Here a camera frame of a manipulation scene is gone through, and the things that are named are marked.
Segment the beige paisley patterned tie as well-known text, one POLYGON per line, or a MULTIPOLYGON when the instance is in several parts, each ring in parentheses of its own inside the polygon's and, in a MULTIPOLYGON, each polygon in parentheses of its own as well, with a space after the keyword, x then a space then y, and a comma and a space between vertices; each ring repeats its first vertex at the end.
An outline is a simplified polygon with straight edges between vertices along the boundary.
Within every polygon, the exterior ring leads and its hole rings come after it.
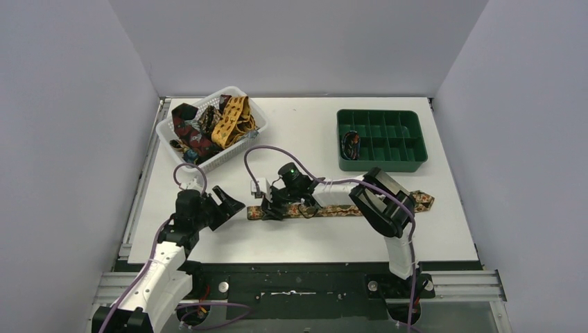
MULTIPOLYGON (((415 213, 430 211, 435 198, 423 191, 412 191, 411 196, 415 199, 415 213)), ((261 206, 246 207, 247 220, 274 220, 266 218, 261 206)), ((291 204, 286 206, 283 219, 311 219, 313 217, 343 217, 343 216, 362 216, 360 209, 355 205, 328 205, 321 208, 306 207, 300 204, 291 204)))

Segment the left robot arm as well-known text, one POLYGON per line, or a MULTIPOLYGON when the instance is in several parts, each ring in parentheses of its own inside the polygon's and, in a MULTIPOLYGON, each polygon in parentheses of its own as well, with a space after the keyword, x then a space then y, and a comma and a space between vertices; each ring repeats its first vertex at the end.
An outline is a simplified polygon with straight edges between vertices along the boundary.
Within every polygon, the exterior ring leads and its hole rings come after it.
POLYGON ((215 231, 244 209, 219 186, 213 194, 180 191, 175 212, 158 228, 145 264, 109 307, 96 310, 91 331, 160 332, 185 296, 196 298, 204 291, 204 277, 184 269, 200 231, 215 231))

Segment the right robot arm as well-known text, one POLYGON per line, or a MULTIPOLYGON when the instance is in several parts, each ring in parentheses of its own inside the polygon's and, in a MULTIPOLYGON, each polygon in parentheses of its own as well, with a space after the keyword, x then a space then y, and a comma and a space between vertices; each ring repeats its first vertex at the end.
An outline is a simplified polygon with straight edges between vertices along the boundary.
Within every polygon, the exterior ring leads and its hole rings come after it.
POLYGON ((362 216, 384 238, 390 272, 403 280, 415 274, 412 237, 417 203, 385 171, 374 167, 355 178, 333 180, 305 174, 290 162, 277 175, 282 187, 251 178, 251 194, 261 200, 259 219, 362 216))

